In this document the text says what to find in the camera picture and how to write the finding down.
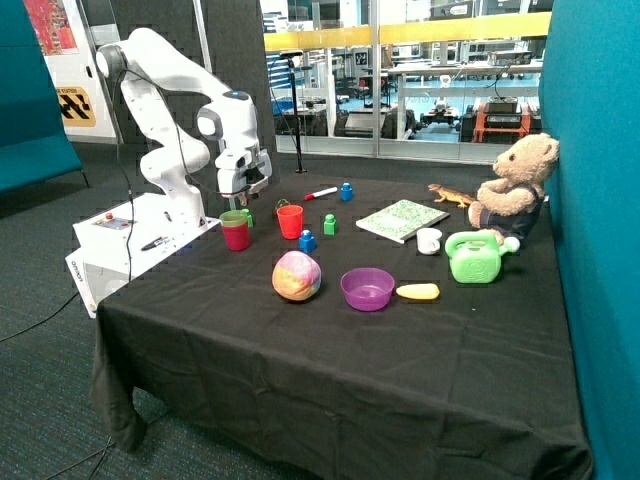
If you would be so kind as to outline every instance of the green watering can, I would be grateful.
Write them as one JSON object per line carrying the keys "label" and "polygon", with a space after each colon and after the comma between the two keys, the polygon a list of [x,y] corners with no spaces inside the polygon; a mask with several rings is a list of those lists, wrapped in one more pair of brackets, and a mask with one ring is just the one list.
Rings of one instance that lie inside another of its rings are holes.
{"label": "green watering can", "polygon": [[453,278],[459,283],[493,282],[500,273],[502,255],[519,248],[517,238],[505,238],[500,246],[495,235],[486,230],[454,233],[444,246]]}

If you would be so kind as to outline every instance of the red cup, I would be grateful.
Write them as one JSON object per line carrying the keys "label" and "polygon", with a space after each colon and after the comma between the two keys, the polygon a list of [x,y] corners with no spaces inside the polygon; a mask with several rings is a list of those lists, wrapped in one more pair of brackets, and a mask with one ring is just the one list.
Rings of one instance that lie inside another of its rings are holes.
{"label": "red cup", "polygon": [[249,246],[249,224],[247,222],[235,227],[222,225],[222,233],[229,250],[239,252]]}
{"label": "red cup", "polygon": [[285,205],[278,209],[278,222],[282,236],[287,240],[296,240],[302,235],[304,210],[300,205]]}

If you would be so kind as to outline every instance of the black pole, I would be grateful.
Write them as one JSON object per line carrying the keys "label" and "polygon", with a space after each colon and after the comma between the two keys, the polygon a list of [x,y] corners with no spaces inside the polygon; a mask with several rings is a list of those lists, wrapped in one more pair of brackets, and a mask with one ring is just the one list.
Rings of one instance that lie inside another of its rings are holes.
{"label": "black pole", "polygon": [[307,171],[302,168],[302,149],[300,147],[300,118],[298,117],[298,98],[296,96],[296,76],[294,72],[293,60],[291,58],[287,59],[289,63],[289,81],[291,82],[291,97],[293,99],[293,116],[295,118],[295,136],[296,136],[296,154],[298,156],[298,170],[296,173],[307,173]]}

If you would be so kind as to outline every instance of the orange machine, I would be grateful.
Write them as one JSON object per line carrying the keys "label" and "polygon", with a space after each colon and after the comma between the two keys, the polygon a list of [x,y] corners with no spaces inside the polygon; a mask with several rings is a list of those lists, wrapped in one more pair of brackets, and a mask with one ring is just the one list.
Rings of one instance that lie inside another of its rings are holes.
{"label": "orange machine", "polygon": [[511,134],[518,140],[531,132],[531,111],[526,103],[516,103],[513,111],[496,111],[496,103],[482,102],[476,115],[473,141],[482,143],[486,134]]}

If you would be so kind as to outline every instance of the small white cup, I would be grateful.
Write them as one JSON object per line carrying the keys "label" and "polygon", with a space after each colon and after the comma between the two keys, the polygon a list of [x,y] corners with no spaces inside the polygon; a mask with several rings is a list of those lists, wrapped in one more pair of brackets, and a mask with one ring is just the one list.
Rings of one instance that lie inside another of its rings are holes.
{"label": "small white cup", "polygon": [[421,228],[416,233],[418,251],[423,255],[434,255],[440,251],[442,232],[437,228]]}

